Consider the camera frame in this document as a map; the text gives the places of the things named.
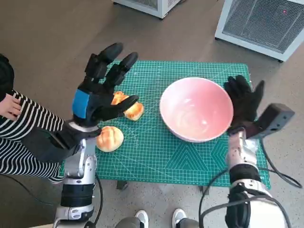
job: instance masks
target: black sleeve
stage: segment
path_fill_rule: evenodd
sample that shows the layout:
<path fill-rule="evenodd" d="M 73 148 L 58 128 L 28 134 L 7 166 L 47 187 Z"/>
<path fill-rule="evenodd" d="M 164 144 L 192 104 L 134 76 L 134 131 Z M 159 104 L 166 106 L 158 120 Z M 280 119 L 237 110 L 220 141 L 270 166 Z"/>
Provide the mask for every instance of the black sleeve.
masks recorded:
<path fill-rule="evenodd" d="M 14 85 L 14 70 L 9 60 L 0 54 L 0 101 L 11 94 Z"/>
<path fill-rule="evenodd" d="M 0 102 L 5 98 L 6 92 L 0 91 Z"/>

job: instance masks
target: concrete floor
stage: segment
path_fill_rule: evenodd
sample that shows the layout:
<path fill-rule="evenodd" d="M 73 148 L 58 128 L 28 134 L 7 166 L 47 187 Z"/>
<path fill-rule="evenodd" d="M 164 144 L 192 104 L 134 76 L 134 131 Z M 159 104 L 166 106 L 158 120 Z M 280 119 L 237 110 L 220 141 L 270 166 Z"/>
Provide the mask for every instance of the concrete floor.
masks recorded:
<path fill-rule="evenodd" d="M 0 5 L 0 52 L 15 67 L 15 89 L 66 119 L 71 116 L 72 97 L 90 54 L 117 41 L 124 43 L 122 55 L 138 51 L 140 59 L 246 63 L 254 85 L 266 80 L 260 111 L 270 102 L 281 102 L 296 112 L 286 129 L 267 138 L 266 148 L 282 172 L 304 182 L 303 45 L 279 64 L 270 57 L 215 41 L 223 0 L 189 0 L 164 21 L 114 6 L 109 0 L 0 0 Z M 35 202 L 15 183 L 0 179 L 0 227 L 52 222 L 54 207 Z M 19 179 L 43 200 L 58 202 L 60 186 L 38 178 Z M 139 209 L 148 212 L 152 228 L 171 227 L 177 207 L 198 219 L 200 192 L 196 186 L 133 182 L 120 192 L 114 181 L 103 180 L 102 184 L 105 201 L 98 227 L 113 227 Z M 285 206 L 293 227 L 299 228 L 304 223 L 304 191 L 274 175 L 271 184 L 273 196 Z M 226 202 L 227 193 L 228 189 L 212 188 L 204 208 Z M 207 216 L 206 227 L 226 227 L 224 214 L 222 210 Z"/>

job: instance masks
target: black robotic glove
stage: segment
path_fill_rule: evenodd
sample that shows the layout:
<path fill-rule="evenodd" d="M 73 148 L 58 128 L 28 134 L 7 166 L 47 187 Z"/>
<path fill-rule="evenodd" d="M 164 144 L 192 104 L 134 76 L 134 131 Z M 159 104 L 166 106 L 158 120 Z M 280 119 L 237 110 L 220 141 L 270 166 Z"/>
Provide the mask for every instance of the black robotic glove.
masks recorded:
<path fill-rule="evenodd" d="M 236 78 L 229 77 L 224 88 L 233 104 L 233 120 L 231 127 L 238 127 L 244 122 L 254 122 L 257 117 L 257 108 L 264 94 L 264 80 L 252 92 L 250 85 L 242 75 Z"/>

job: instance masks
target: human hand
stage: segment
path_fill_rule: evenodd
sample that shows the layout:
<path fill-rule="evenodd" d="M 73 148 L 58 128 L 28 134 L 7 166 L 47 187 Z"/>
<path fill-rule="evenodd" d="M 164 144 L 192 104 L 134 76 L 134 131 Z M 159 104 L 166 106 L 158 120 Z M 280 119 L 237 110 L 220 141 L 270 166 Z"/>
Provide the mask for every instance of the human hand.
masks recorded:
<path fill-rule="evenodd" d="M 20 114 L 20 100 L 6 94 L 5 98 L 0 102 L 0 115 L 14 121 L 17 120 L 17 116 Z"/>
<path fill-rule="evenodd" d="M 232 126 L 240 122 L 253 122 L 257 116 L 257 108 L 264 94 L 265 81 L 261 81 L 254 92 L 242 75 L 236 78 L 229 77 L 224 83 L 224 88 L 230 96 L 233 104 Z"/>

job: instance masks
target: table leg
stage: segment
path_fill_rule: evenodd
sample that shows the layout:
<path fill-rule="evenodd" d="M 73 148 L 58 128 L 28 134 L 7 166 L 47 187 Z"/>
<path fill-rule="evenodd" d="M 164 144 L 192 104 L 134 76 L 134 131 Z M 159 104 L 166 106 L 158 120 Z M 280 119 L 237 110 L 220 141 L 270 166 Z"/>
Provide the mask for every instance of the table leg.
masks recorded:
<path fill-rule="evenodd" d="M 128 182 L 124 180 L 118 180 L 116 184 L 116 189 L 118 190 L 125 190 L 128 187 Z"/>
<path fill-rule="evenodd" d="M 204 192 L 205 190 L 206 190 L 206 186 L 199 186 L 199 190 L 201 191 L 201 192 Z"/>

